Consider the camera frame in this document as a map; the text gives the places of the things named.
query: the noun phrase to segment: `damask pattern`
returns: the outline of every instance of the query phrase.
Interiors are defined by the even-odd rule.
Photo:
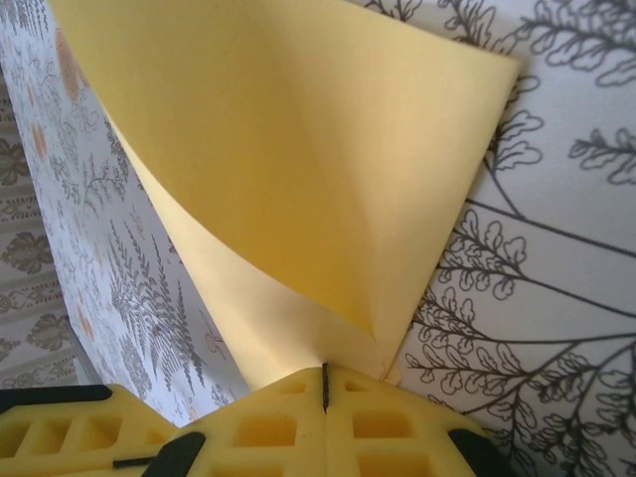
[[[68,321],[0,76],[0,389],[76,383]]]

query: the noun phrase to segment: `floral wallpaper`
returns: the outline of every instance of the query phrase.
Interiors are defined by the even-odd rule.
[[[7,86],[0,75],[0,389],[77,382],[53,268]]]
[[[55,264],[73,329],[103,380],[173,422],[242,396],[232,356],[48,4],[0,0],[0,22],[0,62],[50,242],[44,231],[20,234],[0,260],[23,273]],[[28,173],[21,164],[5,174]],[[55,350],[58,318],[43,316],[38,338],[25,342]]]
[[[355,1],[526,65],[413,317],[401,386],[474,418],[521,475],[636,475],[636,3]],[[178,423],[237,398],[223,338],[48,6],[0,0],[0,19],[93,362]]]

